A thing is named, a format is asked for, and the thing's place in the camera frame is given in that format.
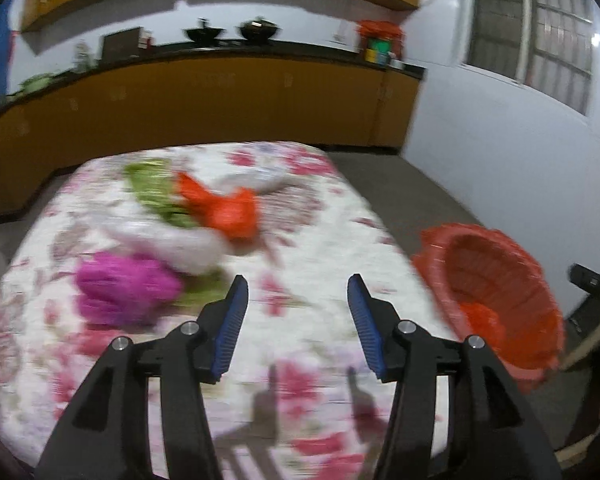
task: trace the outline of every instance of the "orange cloth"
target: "orange cloth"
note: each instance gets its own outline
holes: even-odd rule
[[[178,191],[187,209],[205,227],[222,232],[229,240],[253,238],[258,231],[258,208],[251,189],[241,187],[232,196],[211,193],[186,173],[178,174]]]
[[[500,352],[506,332],[498,314],[481,303],[461,303],[460,309],[469,320],[473,332],[483,338],[494,352]]]

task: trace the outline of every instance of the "bed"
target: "bed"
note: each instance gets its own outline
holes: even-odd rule
[[[390,301],[438,337],[454,338],[408,258],[367,202],[328,157],[292,142],[178,146],[92,160],[73,174],[27,234],[0,285],[0,439],[35,465],[56,420],[97,356],[120,333],[134,341],[165,335],[202,307],[167,308],[157,324],[131,332],[94,330],[75,309],[82,258],[115,241],[84,222],[107,206],[141,206],[121,168],[168,158],[202,182],[254,167],[284,167],[292,186],[261,197],[260,237],[221,263],[242,274],[250,303],[231,369],[203,385],[209,426],[225,478],[355,478],[371,471],[394,386],[368,370],[346,301],[360,273],[371,294]],[[446,443],[448,395],[436,399],[435,454]],[[158,384],[148,403],[154,472],[167,476]]]

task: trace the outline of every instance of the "window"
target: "window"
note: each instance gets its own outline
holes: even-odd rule
[[[469,64],[514,78],[522,40],[522,0],[475,0]]]
[[[467,63],[517,79],[584,113],[591,0],[475,0]]]

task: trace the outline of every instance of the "red basket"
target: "red basket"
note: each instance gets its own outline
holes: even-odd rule
[[[558,367],[564,327],[538,262],[502,232],[477,225],[446,224],[421,236],[424,248],[412,261],[456,335],[493,336],[472,328],[461,308],[486,306],[505,331],[494,350],[520,390],[539,386]]]

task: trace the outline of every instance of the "magenta fabric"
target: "magenta fabric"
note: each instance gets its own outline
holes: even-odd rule
[[[119,256],[108,251],[81,263],[75,281],[82,294],[77,306],[93,324],[127,326],[147,322],[159,305],[182,292],[175,273],[147,256]]]

